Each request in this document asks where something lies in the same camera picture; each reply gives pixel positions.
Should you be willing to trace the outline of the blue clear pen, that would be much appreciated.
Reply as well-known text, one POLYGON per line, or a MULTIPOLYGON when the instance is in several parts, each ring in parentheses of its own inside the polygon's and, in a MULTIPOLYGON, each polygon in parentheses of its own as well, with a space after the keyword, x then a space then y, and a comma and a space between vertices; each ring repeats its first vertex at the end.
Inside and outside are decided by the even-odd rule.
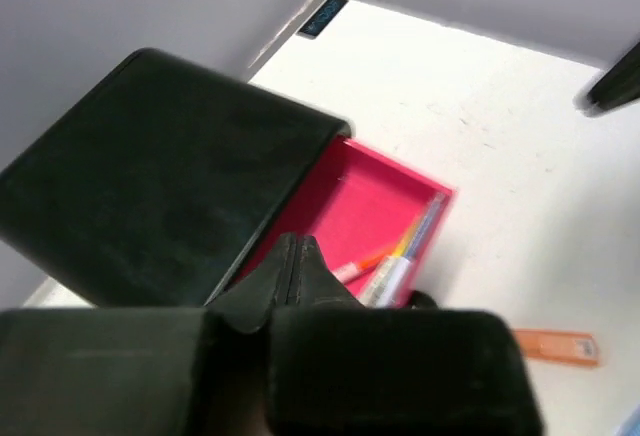
POLYGON ((396 304, 406 279, 418 261, 420 251, 435 228, 445 199, 445 194, 436 194, 410 238, 400 246, 400 252, 395 251, 376 271, 359 296, 359 301, 364 306, 385 308, 396 304))

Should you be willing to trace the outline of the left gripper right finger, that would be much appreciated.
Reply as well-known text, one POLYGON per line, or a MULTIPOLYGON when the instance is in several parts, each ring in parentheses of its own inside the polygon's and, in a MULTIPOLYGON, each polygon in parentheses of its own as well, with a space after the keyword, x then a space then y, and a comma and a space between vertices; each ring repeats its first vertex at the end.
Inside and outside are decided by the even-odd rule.
POLYGON ((287 288, 287 305, 363 307, 328 269, 317 240, 309 235, 297 241, 287 288))

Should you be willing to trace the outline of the pink drawer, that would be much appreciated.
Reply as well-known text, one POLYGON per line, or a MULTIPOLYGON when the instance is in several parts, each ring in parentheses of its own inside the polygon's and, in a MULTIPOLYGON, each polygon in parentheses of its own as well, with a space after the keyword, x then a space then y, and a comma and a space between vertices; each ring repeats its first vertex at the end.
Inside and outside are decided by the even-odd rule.
POLYGON ((387 253, 439 194, 442 204, 399 288, 397 307, 407 304, 455 190, 353 139, 339 138, 293 193, 234 280, 254 270, 283 233, 315 237, 331 270, 387 253))

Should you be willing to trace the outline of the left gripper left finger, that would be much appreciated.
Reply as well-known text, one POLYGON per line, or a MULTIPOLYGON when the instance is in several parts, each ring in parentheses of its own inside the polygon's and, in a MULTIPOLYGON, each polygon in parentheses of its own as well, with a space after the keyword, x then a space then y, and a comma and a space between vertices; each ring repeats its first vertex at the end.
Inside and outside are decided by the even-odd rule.
POLYGON ((296 262, 296 235, 281 235, 263 261, 209 304, 209 310, 237 333, 255 333, 288 294, 296 262))

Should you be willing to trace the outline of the orange pen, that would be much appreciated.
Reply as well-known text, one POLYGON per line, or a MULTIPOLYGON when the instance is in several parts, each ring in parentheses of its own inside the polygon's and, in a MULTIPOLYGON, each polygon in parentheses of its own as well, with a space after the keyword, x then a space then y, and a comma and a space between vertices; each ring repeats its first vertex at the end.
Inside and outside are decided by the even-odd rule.
POLYGON ((351 261, 332 271, 332 274, 342 284, 347 284, 368 271, 376 268, 386 257, 390 256, 395 249, 394 245, 379 249, 374 254, 357 261, 351 261))

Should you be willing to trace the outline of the yellow pen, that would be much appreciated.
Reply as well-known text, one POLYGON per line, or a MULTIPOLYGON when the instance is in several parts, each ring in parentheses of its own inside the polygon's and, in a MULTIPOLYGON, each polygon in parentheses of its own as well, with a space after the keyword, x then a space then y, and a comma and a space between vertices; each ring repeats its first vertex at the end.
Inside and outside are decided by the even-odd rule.
POLYGON ((415 219, 391 253, 394 258, 413 260, 426 233, 426 223, 423 218, 415 219))

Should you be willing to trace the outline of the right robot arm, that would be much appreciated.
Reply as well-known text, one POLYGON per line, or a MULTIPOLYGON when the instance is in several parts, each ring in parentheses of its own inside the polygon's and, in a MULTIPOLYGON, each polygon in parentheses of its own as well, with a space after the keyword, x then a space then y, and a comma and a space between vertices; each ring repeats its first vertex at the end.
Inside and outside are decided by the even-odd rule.
POLYGON ((587 90, 575 106, 587 117, 599 117, 639 101, 639 47, 636 42, 587 90))

